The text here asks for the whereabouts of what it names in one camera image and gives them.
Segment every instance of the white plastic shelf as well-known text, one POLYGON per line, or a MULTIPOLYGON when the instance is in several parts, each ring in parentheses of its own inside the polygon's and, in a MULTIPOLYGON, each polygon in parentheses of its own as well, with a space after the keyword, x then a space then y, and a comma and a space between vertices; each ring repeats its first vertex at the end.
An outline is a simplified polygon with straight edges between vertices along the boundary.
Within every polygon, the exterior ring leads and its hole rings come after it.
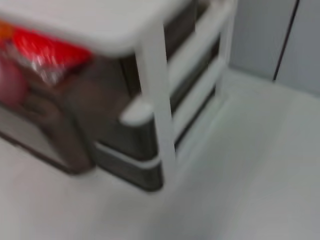
MULTIPOLYGON (((204 54, 209 51, 212 43, 218 38, 227 21, 230 19, 235 2, 225 0, 213 1, 195 27, 195 33, 181 46, 168 63, 168 79, 170 94, 172 94, 204 54)), ((140 126, 153 117, 152 104, 142 95, 124 110, 120 121, 128 126, 140 126)))
POLYGON ((133 52, 156 21, 190 0, 0 0, 0 18, 110 55, 133 52))
POLYGON ((199 110, 209 93, 213 90, 217 80, 226 69, 223 59, 214 60, 208 70, 201 76, 191 92, 173 116, 173 130, 175 140, 181 135, 187 124, 199 110))

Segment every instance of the wall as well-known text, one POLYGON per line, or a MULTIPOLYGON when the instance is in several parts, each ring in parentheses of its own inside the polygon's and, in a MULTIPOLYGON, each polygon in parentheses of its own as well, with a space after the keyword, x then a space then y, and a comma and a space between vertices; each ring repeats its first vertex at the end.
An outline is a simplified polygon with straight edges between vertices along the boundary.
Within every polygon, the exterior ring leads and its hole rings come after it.
POLYGON ((231 66, 274 77, 296 0, 239 0, 231 66))
POLYGON ((320 0, 300 1, 277 83, 320 96, 320 0))

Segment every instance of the floor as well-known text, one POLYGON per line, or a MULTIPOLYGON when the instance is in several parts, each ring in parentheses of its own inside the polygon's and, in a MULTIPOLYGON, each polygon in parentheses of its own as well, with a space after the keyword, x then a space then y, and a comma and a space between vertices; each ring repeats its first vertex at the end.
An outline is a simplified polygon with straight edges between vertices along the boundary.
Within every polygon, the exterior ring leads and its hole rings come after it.
POLYGON ((0 236, 11 240, 316 240, 320 101, 229 70, 227 100, 171 190, 96 170, 68 177, 0 144, 0 236))

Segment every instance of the white cabinet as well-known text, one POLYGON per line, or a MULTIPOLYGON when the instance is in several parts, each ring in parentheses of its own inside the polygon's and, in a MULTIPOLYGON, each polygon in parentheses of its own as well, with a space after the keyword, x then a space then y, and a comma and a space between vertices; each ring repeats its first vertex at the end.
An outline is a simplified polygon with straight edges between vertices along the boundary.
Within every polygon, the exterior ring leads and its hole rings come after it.
POLYGON ((300 2, 277 83, 320 96, 320 1, 300 2))

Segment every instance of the snack package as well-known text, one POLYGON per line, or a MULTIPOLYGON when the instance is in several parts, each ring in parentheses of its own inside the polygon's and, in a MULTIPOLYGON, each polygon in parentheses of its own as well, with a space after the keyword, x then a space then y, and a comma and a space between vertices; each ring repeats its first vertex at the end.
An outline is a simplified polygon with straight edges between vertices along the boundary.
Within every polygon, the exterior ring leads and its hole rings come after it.
POLYGON ((16 28, 11 40, 5 42, 5 54, 34 70, 49 86, 59 83, 68 71, 92 57, 86 49, 22 28, 16 28))

